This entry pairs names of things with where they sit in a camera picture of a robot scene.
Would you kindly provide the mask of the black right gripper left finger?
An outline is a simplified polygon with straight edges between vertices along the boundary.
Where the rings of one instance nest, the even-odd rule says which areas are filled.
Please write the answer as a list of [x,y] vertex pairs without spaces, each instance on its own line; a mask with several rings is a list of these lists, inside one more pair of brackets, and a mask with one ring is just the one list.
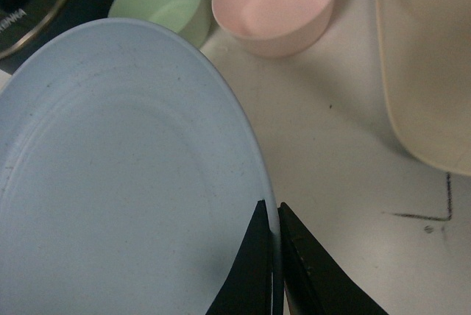
[[208,314],[275,312],[275,237],[265,200],[259,200],[230,271]]

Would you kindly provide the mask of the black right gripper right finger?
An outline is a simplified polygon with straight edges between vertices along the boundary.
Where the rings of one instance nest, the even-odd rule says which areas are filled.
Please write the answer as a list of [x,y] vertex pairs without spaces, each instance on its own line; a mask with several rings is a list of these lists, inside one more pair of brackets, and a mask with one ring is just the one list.
[[278,208],[291,314],[385,314],[334,261],[286,204]]

